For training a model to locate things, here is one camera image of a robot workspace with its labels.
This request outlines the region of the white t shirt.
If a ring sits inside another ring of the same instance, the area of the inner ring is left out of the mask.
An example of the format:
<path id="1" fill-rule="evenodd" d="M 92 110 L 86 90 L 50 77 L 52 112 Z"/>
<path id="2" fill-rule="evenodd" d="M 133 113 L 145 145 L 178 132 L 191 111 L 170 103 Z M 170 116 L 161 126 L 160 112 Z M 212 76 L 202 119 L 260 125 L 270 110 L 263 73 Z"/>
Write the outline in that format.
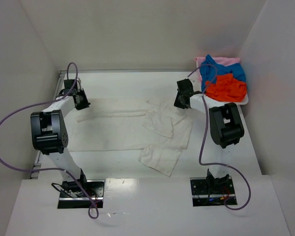
<path id="1" fill-rule="evenodd" d="M 71 152 L 139 150 L 141 164 L 168 177 L 188 147 L 193 126 L 169 98 L 96 98 L 64 120 Z"/>

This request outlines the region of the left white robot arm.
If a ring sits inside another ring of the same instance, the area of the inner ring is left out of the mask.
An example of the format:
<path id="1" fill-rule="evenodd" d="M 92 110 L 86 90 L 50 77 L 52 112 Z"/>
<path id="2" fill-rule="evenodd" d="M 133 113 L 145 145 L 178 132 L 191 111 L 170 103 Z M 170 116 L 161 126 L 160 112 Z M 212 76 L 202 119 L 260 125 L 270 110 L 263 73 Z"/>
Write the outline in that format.
<path id="1" fill-rule="evenodd" d="M 35 150 L 48 156 L 61 169 L 64 190 L 80 196 L 82 190 L 79 185 L 86 189 L 87 178 L 68 150 L 69 135 L 64 118 L 71 110 L 88 108 L 90 103 L 80 81 L 74 79 L 64 81 L 64 89 L 58 99 L 60 101 L 45 110 L 31 114 L 32 144 Z"/>

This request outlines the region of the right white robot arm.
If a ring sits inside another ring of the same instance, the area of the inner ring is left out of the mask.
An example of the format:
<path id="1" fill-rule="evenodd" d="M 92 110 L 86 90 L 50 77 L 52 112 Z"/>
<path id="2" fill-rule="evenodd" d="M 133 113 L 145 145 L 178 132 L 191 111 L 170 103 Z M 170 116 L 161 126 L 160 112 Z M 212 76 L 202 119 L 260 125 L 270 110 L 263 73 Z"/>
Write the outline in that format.
<path id="1" fill-rule="evenodd" d="M 201 143 L 199 164 L 207 167 L 206 187 L 208 194 L 214 194 L 229 183 L 229 170 L 239 174 L 245 183 L 246 177 L 237 168 L 224 163 L 229 156 L 230 150 L 239 143 L 244 136 L 244 128 L 241 117 L 235 103 L 227 103 L 221 106 L 209 106 L 202 91 L 194 91 L 189 79 L 177 82 L 177 96 L 174 106 L 181 109 L 194 109 L 201 111 L 206 116 L 205 132 Z M 220 153 L 214 161 L 203 162 L 203 152 L 207 135 L 219 146 Z"/>

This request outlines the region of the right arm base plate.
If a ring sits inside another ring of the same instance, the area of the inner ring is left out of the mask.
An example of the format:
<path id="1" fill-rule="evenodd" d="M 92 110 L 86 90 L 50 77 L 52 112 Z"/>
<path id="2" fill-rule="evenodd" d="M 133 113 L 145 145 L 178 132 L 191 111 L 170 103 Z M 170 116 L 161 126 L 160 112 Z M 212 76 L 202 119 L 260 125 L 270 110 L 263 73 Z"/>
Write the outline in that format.
<path id="1" fill-rule="evenodd" d="M 233 180 L 229 178 L 226 183 L 215 187 L 209 187 L 205 177 L 190 179 L 193 207 L 223 206 L 227 200 L 227 205 L 236 206 L 236 194 Z"/>

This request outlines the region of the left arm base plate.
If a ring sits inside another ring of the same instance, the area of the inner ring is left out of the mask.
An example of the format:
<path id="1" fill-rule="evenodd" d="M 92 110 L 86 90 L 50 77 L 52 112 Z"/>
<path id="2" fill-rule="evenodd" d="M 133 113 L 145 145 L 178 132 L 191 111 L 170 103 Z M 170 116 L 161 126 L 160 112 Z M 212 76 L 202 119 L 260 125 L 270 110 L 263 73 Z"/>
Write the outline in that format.
<path id="1" fill-rule="evenodd" d="M 69 190 L 64 182 L 62 184 L 52 183 L 51 185 L 59 192 L 58 209 L 89 208 L 91 206 L 88 197 L 79 187 Z M 103 207 L 104 185 L 104 180 L 88 180 L 85 185 L 86 192 L 95 201 L 98 208 Z"/>

